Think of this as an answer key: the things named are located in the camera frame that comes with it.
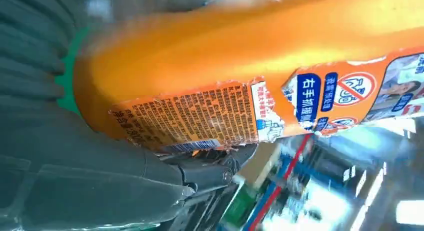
orange bottle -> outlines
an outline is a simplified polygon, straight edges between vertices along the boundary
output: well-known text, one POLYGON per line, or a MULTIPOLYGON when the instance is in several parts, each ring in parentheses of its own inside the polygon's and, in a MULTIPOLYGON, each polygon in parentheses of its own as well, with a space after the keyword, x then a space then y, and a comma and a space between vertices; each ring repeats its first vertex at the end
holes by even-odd
POLYGON ((79 58, 76 102, 94 130, 166 152, 332 133, 367 116, 393 60, 424 53, 423 2, 284 0, 135 25, 79 58))

gray plastic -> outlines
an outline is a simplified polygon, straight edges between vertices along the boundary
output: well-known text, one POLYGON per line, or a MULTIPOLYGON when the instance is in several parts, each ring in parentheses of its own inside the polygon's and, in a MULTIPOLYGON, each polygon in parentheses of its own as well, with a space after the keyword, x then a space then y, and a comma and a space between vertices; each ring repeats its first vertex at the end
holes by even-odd
POLYGON ((58 107, 54 75, 87 2, 0 0, 0 230, 151 227, 194 192, 178 168, 58 107))

person photo on label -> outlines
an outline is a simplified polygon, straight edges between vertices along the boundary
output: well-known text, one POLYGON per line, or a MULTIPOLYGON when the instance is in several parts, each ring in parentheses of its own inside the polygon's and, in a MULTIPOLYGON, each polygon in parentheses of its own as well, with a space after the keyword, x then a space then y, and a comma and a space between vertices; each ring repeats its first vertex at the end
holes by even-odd
POLYGON ((421 87, 419 81, 409 81, 406 83, 396 83, 395 81, 388 81, 381 86, 380 92, 374 104, 380 104, 393 99, 398 99, 400 96, 412 93, 421 87))

white sticker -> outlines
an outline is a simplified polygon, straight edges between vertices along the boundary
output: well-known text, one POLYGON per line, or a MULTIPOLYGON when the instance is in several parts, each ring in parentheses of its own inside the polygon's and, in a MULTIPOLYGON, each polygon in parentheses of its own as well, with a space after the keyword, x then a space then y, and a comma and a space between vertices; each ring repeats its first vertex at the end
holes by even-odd
POLYGON ((251 89, 258 139, 274 142, 283 136, 284 121, 274 112, 275 101, 264 81, 253 84, 251 89))

